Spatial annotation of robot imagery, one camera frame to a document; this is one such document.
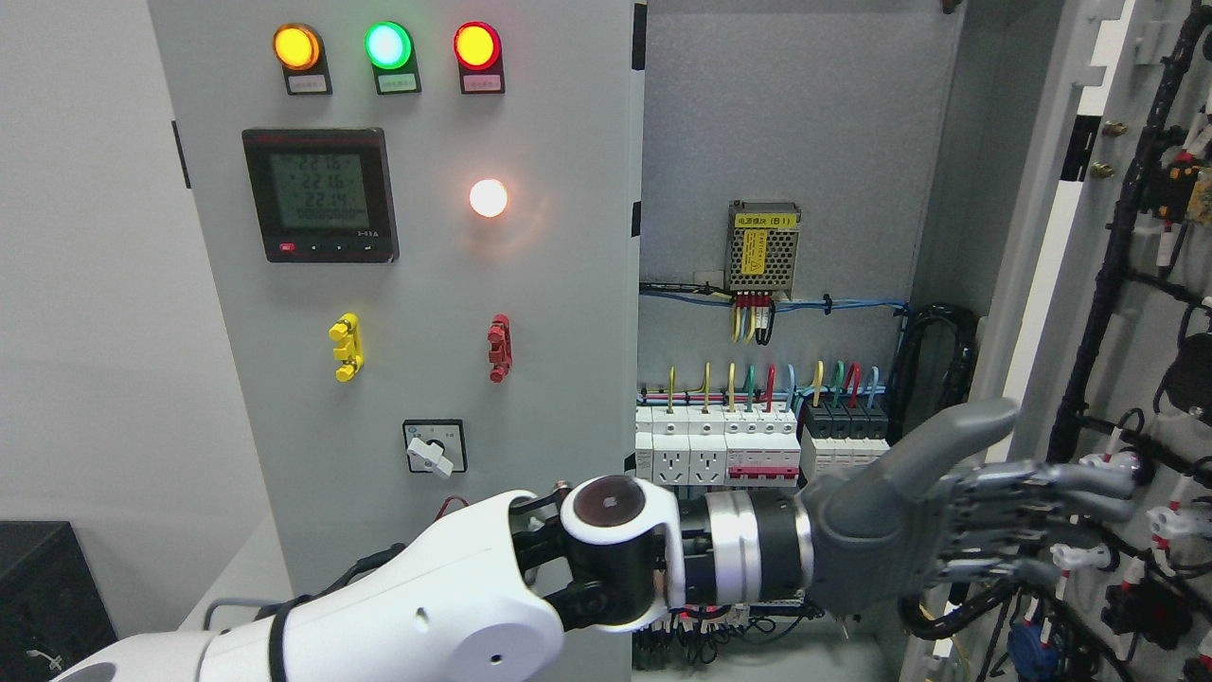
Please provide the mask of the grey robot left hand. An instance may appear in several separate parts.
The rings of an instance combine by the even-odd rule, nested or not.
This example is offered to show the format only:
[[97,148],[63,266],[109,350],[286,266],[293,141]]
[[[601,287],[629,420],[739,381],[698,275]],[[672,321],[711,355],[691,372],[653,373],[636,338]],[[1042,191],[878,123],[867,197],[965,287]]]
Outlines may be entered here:
[[807,596],[842,617],[939,583],[1051,586],[1060,571],[1027,556],[1030,545],[1091,548],[1098,535],[1071,515],[1131,517],[1130,472],[1033,460],[964,466],[1017,415],[1011,399],[948,407],[877,462],[814,480],[801,493],[813,544]]

